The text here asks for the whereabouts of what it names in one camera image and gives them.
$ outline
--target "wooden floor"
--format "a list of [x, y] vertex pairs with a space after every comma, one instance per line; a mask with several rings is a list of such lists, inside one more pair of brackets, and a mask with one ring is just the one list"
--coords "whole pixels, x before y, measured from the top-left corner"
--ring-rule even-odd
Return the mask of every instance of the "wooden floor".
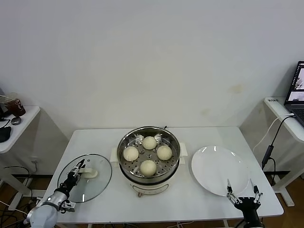
[[[45, 190], [48, 187], [50, 179], [34, 179], [30, 185], [32, 189], [40, 189]], [[292, 199], [294, 200], [295, 206], [294, 207], [287, 207], [281, 198], [280, 195], [277, 195], [279, 198], [283, 208], [284, 214], [279, 217], [269, 217], [264, 218], [263, 223], [267, 228], [304, 228], [304, 180], [301, 178], [296, 179], [287, 187], [288, 192], [290, 193]], [[4, 184], [0, 189], [0, 200], [9, 203], [11, 197], [16, 193], [16, 191], [9, 185]], [[22, 211], [27, 212], [27, 203], [29, 202], [29, 198], [23, 198], [19, 204], [19, 208]], [[5, 212], [3, 215], [3, 210], [7, 210], [5, 205], [0, 203], [0, 213], [2, 219], [2, 226], [1, 228], [5, 228], [6, 226], [14, 223], [17, 220], [23, 219], [23, 214], [21, 212], [15, 211], [13, 212]], [[15, 218], [7, 217], [6, 215], [11, 215], [13, 213]], [[228, 224], [233, 227], [235, 226], [240, 220], [229, 220]], [[176, 223], [144, 223], [144, 224], [135, 224], [138, 228], [166, 228], [169, 226], [174, 226]], [[80, 228], [85, 228], [86, 225], [78, 225]], [[223, 227], [222, 221], [196, 221], [190, 224], [183, 225], [184, 228], [218, 228]], [[94, 228], [104, 228], [103, 224], [94, 224]], [[113, 225], [114, 228], [122, 228], [122, 224], [115, 224]], [[105, 228], [113, 228], [111, 225], [106, 225]]]

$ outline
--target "cable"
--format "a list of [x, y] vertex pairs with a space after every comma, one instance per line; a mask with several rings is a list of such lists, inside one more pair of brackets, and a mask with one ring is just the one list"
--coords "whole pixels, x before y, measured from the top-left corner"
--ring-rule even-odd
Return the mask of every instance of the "cable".
[[273, 186], [274, 185], [274, 183], [275, 183], [275, 174], [276, 174], [276, 163], [275, 163], [275, 160], [273, 159], [273, 158], [269, 158], [269, 159], [271, 159], [271, 160], [273, 160], [274, 161], [274, 166], [275, 166], [275, 173], [274, 173], [274, 176], [272, 177], [272, 181], [271, 181], [271, 186]]
[[185, 223], [179, 223], [179, 222], [177, 222], [179, 225], [181, 225], [181, 227], [182, 227], [182, 225], [185, 225], [185, 224], [190, 224], [190, 223], [193, 223], [194, 221], [192, 221], [192, 222], [185, 222]]
[[[1, 200], [0, 200], [0, 203], [3, 203], [3, 204], [5, 204], [6, 206], [8, 206], [9, 207], [9, 204], [6, 204], [6, 203], [4, 203], [4, 202], [2, 202]], [[18, 210], [18, 209], [15, 209], [16, 211], [19, 211], [19, 212], [21, 212], [21, 213], [23, 213], [23, 214], [26, 214], [26, 215], [28, 215], [27, 213], [25, 213], [24, 211], [22, 211], [22, 210]]]
[[[4, 169], [7, 169], [7, 168], [22, 168], [22, 169], [25, 169], [28, 172], [28, 178], [27, 178], [27, 181], [25, 182], [25, 186], [27, 185], [28, 180], [31, 177], [31, 175], [33, 175], [34, 173], [37, 172], [37, 164], [36, 163], [35, 163], [36, 170], [32, 174], [29, 173], [29, 170], [27, 168], [22, 167], [22, 166], [7, 166], [7, 167], [4, 167]], [[32, 189], [30, 189], [30, 198], [33, 199], [33, 190]]]
[[283, 119], [283, 120], [281, 121], [281, 123], [280, 123], [280, 125], [279, 125], [279, 127], [278, 127], [278, 129], [277, 129], [277, 131], [276, 131], [276, 133], [275, 133], [275, 137], [274, 137], [274, 139], [273, 139], [271, 145], [268, 146], [268, 148], [267, 148], [267, 150], [266, 150], [266, 152], [265, 152], [265, 154], [264, 154], [264, 157], [263, 157], [263, 160], [262, 160], [262, 170], [264, 170], [264, 168], [265, 168], [265, 166], [266, 166], [266, 164], [267, 164], [267, 162], [268, 162], [268, 160], [269, 160], [269, 158], [270, 158], [270, 156], [271, 156], [272, 150], [274, 149], [273, 144], [274, 144], [274, 142], [275, 142], [275, 140], [276, 140], [276, 137], [277, 137], [277, 135], [278, 135], [278, 133], [279, 133], [279, 131], [280, 131], [281, 126], [283, 125], [283, 123], [284, 123], [284, 121], [285, 121], [286, 119], [288, 119], [288, 118], [290, 118], [290, 117], [293, 117], [293, 116], [294, 116], [294, 115], [290, 115], [290, 116], [286, 117], [285, 119]]
[[288, 119], [288, 118], [290, 118], [290, 117], [294, 117], [294, 116], [293, 116], [293, 115], [290, 115], [290, 116], [286, 117], [285, 119], [283, 119], [282, 122], [280, 123], [280, 126], [278, 127], [278, 129], [277, 129], [277, 131], [276, 131], [276, 133], [275, 133], [275, 137], [274, 137], [274, 139], [273, 139], [273, 141], [272, 141], [272, 143], [271, 143], [272, 146], [274, 145], [274, 142], [275, 142], [275, 140], [276, 140], [277, 134], [279, 133], [279, 130], [280, 130], [282, 124], [284, 123], [284, 121], [285, 121], [286, 119]]
[[270, 127], [268, 128], [266, 134], [265, 134], [264, 137], [261, 139], [261, 141], [259, 141], [258, 144], [254, 146], [254, 148], [252, 149], [252, 153], [254, 153], [255, 148], [256, 148], [256, 147], [265, 139], [265, 137], [267, 136], [267, 134], [268, 134], [270, 128], [272, 127], [272, 125], [274, 125], [274, 123], [275, 123], [276, 120], [278, 120], [279, 118], [281, 118], [281, 117], [283, 117], [283, 116], [293, 116], [293, 115], [295, 115], [295, 114], [289, 113], [289, 114], [281, 115], [281, 116], [279, 116], [278, 118], [276, 118], [276, 119], [272, 122], [272, 124], [270, 125]]
[[[28, 183], [30, 174], [29, 174], [29, 170], [28, 170], [27, 168], [22, 167], [22, 166], [8, 166], [8, 167], [4, 167], [4, 168], [5, 168], [5, 169], [7, 169], [7, 168], [22, 168], [22, 169], [25, 169], [25, 170], [28, 172], [28, 178], [27, 178], [26, 184]], [[10, 198], [10, 200], [9, 200], [8, 203], [11, 203], [11, 201], [14, 199], [14, 197], [16, 196], [16, 194], [17, 194], [17, 192]], [[10, 211], [6, 210], [8, 206], [9, 206], [9, 205], [6, 204], [6, 206], [5, 206], [5, 208], [4, 208], [4, 211], [3, 211], [3, 214], [2, 214], [2, 216], [1, 216], [0, 228], [2, 228], [2, 225], [3, 225], [10, 217], [12, 217], [13, 214], [14, 214], [14, 212], [15, 212], [15, 210], [14, 210], [10, 215], [5, 215], [5, 212], [10, 212]]]
[[16, 223], [21, 222], [21, 221], [24, 221], [24, 219], [18, 220], [18, 221], [14, 222], [14, 223], [12, 223], [12, 224], [9, 224], [9, 225], [7, 225], [7, 226], [5, 226], [5, 227], [3, 227], [3, 228], [10, 227], [10, 226], [12, 226], [12, 225], [15, 225]]
[[245, 220], [243, 219], [242, 221], [240, 221], [237, 225], [236, 228], [238, 228]]
[[0, 127], [0, 128], [6, 127], [10, 123], [10, 120], [7, 120], [7, 119], [2, 119], [2, 120], [7, 121], [7, 123], [4, 126]]

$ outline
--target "laptop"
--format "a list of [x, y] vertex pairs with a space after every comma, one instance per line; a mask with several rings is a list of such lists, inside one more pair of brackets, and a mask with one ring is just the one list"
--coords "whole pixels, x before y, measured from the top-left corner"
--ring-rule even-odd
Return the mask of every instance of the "laptop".
[[304, 126], [304, 61], [298, 62], [284, 106]]

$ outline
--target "white cable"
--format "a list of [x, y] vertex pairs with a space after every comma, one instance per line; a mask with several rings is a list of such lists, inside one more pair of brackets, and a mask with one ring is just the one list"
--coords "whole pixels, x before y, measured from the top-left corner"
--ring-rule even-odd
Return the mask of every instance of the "white cable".
[[183, 227], [182, 225], [185, 225], [185, 224], [190, 224], [190, 223], [193, 223], [194, 221], [192, 222], [185, 222], [185, 223], [179, 223], [177, 222], [179, 225], [181, 225], [181, 227]]
[[272, 122], [272, 124], [270, 125], [270, 127], [268, 128], [266, 134], [265, 134], [264, 137], [261, 139], [261, 141], [259, 141], [258, 144], [254, 146], [254, 148], [252, 149], [252, 153], [254, 153], [255, 148], [256, 148], [256, 147], [265, 139], [265, 137], [267, 136], [267, 134], [268, 134], [270, 128], [272, 127], [272, 125], [274, 125], [274, 123], [275, 123], [276, 120], [280, 119], [280, 118], [283, 117], [283, 116], [292, 116], [292, 115], [295, 115], [295, 114], [289, 113], [289, 114], [281, 115], [281, 116], [279, 116], [278, 118], [276, 118], [276, 119]]
[[[10, 207], [10, 205], [8, 205], [8, 204], [6, 204], [6, 203], [4, 203], [4, 202], [2, 202], [2, 201], [0, 201], [0, 203], [3, 203], [3, 204], [5, 204], [6, 206]], [[18, 210], [18, 209], [14, 209], [14, 210], [19, 211], [19, 212], [21, 212], [21, 213], [23, 213], [23, 214], [28, 215], [27, 213], [25, 213], [25, 212], [22, 211], [22, 210]]]
[[13, 222], [12, 224], [9, 224], [9, 225], [7, 225], [7, 226], [5, 226], [5, 227], [3, 227], [3, 228], [10, 227], [11, 225], [14, 225], [14, 224], [16, 224], [16, 223], [19, 223], [19, 222], [21, 222], [21, 221], [23, 221], [23, 220], [24, 220], [24, 219], [18, 220], [17, 222]]

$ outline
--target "electric steamer pot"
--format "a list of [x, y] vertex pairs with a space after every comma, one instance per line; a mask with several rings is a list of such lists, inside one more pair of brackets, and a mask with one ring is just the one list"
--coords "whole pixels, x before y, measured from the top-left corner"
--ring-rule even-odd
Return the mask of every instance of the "electric steamer pot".
[[[147, 150], [143, 147], [143, 139], [152, 136], [157, 141], [157, 146], [153, 150]], [[167, 145], [172, 150], [172, 157], [167, 161], [162, 161], [157, 157], [157, 148]], [[123, 156], [124, 149], [134, 146], [139, 153], [139, 157], [135, 161], [126, 161]], [[154, 127], [145, 126], [130, 131], [120, 142], [117, 147], [117, 159], [122, 173], [130, 181], [140, 185], [156, 185], [165, 182], [176, 172], [181, 148], [176, 137], [169, 131]], [[157, 171], [151, 177], [145, 177], [140, 172], [140, 165], [145, 160], [152, 160], [156, 163]]]

